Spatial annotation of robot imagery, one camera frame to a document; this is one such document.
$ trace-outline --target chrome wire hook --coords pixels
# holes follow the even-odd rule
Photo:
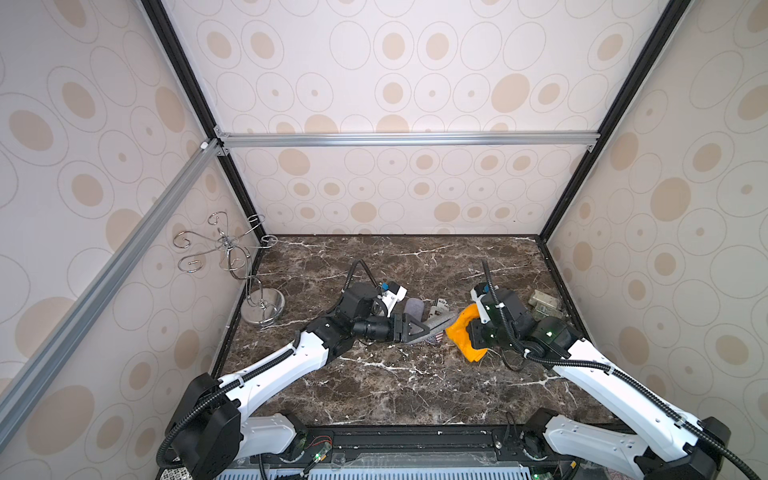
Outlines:
[[[220,218],[223,217],[224,230],[219,226]],[[200,235],[192,230],[183,230],[174,235],[173,245],[179,249],[187,249],[192,245],[192,242],[187,238],[189,235],[196,235],[203,238],[213,244],[213,248],[204,252],[190,253],[184,257],[181,257],[177,267],[179,270],[185,273],[195,273],[205,267],[205,263],[201,261],[201,256],[207,255],[213,252],[220,252],[221,258],[219,260],[219,268],[230,273],[235,280],[245,281],[246,297],[245,300],[248,306],[258,308],[261,310],[262,320],[260,322],[252,322],[258,326],[264,327],[270,325],[277,320],[277,317],[282,313],[285,299],[283,294],[275,289],[276,297],[274,302],[268,302],[264,297],[264,288],[259,277],[252,273],[253,261],[255,259],[255,252],[258,250],[267,250],[277,245],[278,239],[274,235],[264,235],[259,239],[259,244],[256,246],[243,245],[239,240],[245,237],[247,234],[253,232],[256,228],[262,224],[261,217],[251,215],[248,217],[248,223],[252,224],[252,227],[235,237],[230,236],[230,221],[229,215],[226,211],[213,212],[207,218],[207,223],[216,227],[216,231],[219,234],[219,238],[209,238],[204,235]],[[255,300],[252,297],[251,292],[253,288],[253,282],[256,282],[259,287],[259,297]]]

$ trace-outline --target marble tabletop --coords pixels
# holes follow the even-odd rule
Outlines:
[[[288,237],[263,258],[264,286],[286,297],[286,309],[259,331],[241,323],[223,372],[241,369],[286,345],[295,329],[330,308],[352,259],[363,258],[376,279],[396,281],[408,296],[446,299],[464,308],[469,290],[484,281],[487,259],[494,282],[526,300],[534,289],[559,297],[533,239],[523,237]],[[365,280],[362,268],[356,280]],[[508,353],[513,366],[520,358]],[[505,368],[496,351],[468,362],[445,337],[440,345],[355,343],[322,369],[294,382],[257,410],[294,412],[307,425],[448,423],[501,424],[505,412],[523,423],[539,407],[581,422],[608,422],[611,413],[573,383],[527,362]]]

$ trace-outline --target patterned wallpaper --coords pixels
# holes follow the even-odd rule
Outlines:
[[[700,2],[549,243],[602,352],[768,478],[768,2]],[[724,478],[743,478],[726,462]]]
[[[538,233],[584,145],[233,149],[270,233]]]
[[[129,0],[0,3],[0,391],[198,148]]]
[[[187,252],[173,238],[186,229],[214,235],[207,218],[218,210],[230,215],[230,232],[244,232],[233,199],[214,161],[0,455],[0,480],[154,478],[165,425],[216,358],[241,286],[218,267],[218,253],[196,257],[196,273],[180,272],[181,257],[208,248],[190,236]]]
[[[596,128],[666,3],[165,0],[238,133]]]

